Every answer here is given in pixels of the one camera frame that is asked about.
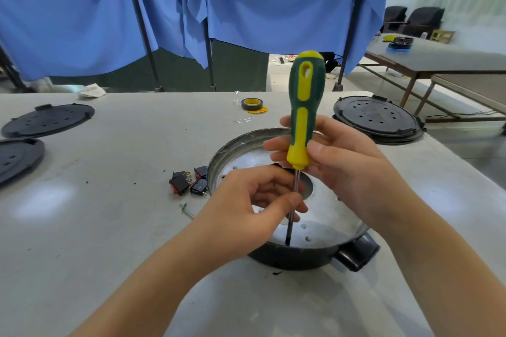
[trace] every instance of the black armchair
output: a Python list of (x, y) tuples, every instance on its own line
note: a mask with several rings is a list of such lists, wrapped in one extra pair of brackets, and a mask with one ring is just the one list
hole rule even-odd
[(404, 19), (406, 19), (406, 10), (407, 7), (404, 6), (390, 6), (385, 8), (383, 27), (381, 27), (380, 31), (397, 32), (399, 27), (401, 26), (399, 23), (404, 22)]
[(433, 30), (439, 28), (443, 14), (444, 8), (417, 8), (409, 15), (407, 24), (401, 27), (399, 33), (419, 38), (422, 33), (427, 32), (428, 39)]

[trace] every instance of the screwdriver handle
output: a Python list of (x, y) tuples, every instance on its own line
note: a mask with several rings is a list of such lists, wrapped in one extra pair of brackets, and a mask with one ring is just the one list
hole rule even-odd
[(286, 160), (297, 170), (311, 163), (307, 143), (313, 137), (316, 110), (325, 88), (325, 61), (316, 51), (301, 52), (290, 70), (291, 143)]

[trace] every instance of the pan handle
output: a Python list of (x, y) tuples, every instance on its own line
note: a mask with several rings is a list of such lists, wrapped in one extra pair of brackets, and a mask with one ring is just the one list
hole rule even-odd
[(358, 272), (380, 250), (380, 246), (368, 234), (339, 245), (333, 257), (352, 272)]

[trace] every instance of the crumpled paper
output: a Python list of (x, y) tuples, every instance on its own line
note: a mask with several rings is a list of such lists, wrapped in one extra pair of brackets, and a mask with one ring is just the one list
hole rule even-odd
[(86, 86), (81, 92), (79, 92), (80, 97), (100, 97), (104, 96), (107, 92), (105, 92), (101, 87), (98, 86), (97, 83), (90, 84)]

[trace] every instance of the cable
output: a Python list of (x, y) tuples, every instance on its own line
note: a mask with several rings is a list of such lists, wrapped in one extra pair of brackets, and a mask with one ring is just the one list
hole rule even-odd
[[(499, 113), (499, 112), (494, 111), (494, 110), (490, 110), (490, 111), (478, 111), (478, 112), (473, 112), (473, 113), (454, 113), (453, 115), (454, 116), (473, 116), (473, 115), (493, 115), (494, 113)], [(425, 116), (425, 118), (428, 118), (428, 117), (443, 118), (443, 117), (447, 117), (447, 116), (451, 116), (451, 115), (442, 113), (440, 115)]]

